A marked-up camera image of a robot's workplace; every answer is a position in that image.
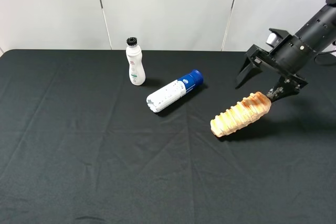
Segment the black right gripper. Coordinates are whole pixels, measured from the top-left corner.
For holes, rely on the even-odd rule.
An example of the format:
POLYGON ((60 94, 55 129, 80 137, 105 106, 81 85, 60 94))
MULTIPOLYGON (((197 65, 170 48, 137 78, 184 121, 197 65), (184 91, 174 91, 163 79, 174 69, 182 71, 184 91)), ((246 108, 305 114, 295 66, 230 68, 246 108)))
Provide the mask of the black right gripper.
POLYGON ((297 75, 308 60, 318 51, 319 29, 316 27, 303 27, 294 35, 285 30, 271 29, 282 37, 282 41, 270 52, 257 45, 252 45, 245 53, 245 61, 237 77, 235 89, 242 87, 247 81, 260 74, 262 66, 278 72, 281 77, 266 97, 275 102, 280 99, 298 95, 300 90, 308 83, 297 75))

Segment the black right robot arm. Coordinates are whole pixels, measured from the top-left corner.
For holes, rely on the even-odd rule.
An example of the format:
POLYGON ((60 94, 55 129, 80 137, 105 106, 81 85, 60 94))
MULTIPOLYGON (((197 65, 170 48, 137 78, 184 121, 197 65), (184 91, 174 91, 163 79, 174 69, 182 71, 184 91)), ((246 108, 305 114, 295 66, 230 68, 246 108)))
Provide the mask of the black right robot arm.
POLYGON ((286 30, 271 28, 266 40, 271 51, 252 45, 245 53, 244 64, 236 77, 236 88, 267 67, 280 74, 278 82, 266 94, 271 102, 296 95, 307 85, 298 71, 333 42, 335 0, 325 0, 325 5, 294 35, 286 30))

